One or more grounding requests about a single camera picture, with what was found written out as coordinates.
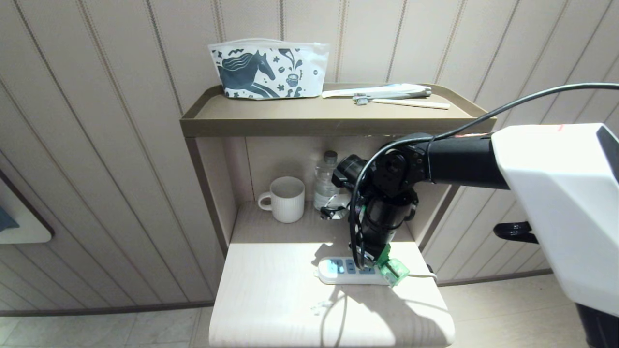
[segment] zipper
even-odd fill
[[[282,41],[282,40],[275,40],[272,38],[242,38],[239,40],[233,40],[233,41],[226,41],[226,42],[221,42],[221,43],[213,43],[211,45],[209,45],[209,48],[215,48],[215,47],[220,47],[220,46],[228,46],[234,43],[276,43],[278,44],[278,46],[286,46],[286,47],[290,47],[290,46],[297,46],[297,47],[317,47],[317,46],[326,46],[328,45],[328,43],[320,43],[320,42],[314,42],[314,43],[308,43],[308,42],[287,42],[287,41]]]

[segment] horse illustration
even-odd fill
[[[226,88],[246,89],[265,98],[279,98],[279,95],[272,89],[254,82],[258,69],[267,74],[271,81],[275,79],[275,74],[267,63],[266,53],[261,56],[260,52],[256,51],[256,53],[245,53],[238,57],[227,58],[217,68],[219,69],[219,78]]]

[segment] wooden shelf unit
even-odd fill
[[[371,84],[326,84],[325,90]],[[347,98],[277,100],[232,99],[221,86],[208,89],[181,118],[185,137],[224,136],[367,136],[439,134],[484,114],[464,97],[437,85],[430,102],[449,103],[448,110],[369,103],[362,107]],[[482,133],[495,120],[470,128]]]
[[[412,274],[428,268],[402,226],[391,256]],[[398,286],[326,285],[317,262],[350,256],[345,220],[323,221],[311,202],[301,220],[276,221],[241,205],[209,329],[213,347],[444,347],[455,329],[433,278]]]

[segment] lower shelf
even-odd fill
[[[281,224],[254,202],[241,206],[210,324],[227,346],[448,346],[454,324],[431,278],[397,287],[326,285],[314,276],[326,256],[348,256],[345,220],[323,221],[310,204]],[[412,273],[426,264],[404,227],[392,256]]]

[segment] white power cord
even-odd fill
[[[429,278],[429,277],[432,277],[432,278],[434,278],[434,280],[438,281],[438,277],[434,273],[418,273],[418,274],[410,273],[408,276],[409,277],[415,277],[415,278]]]

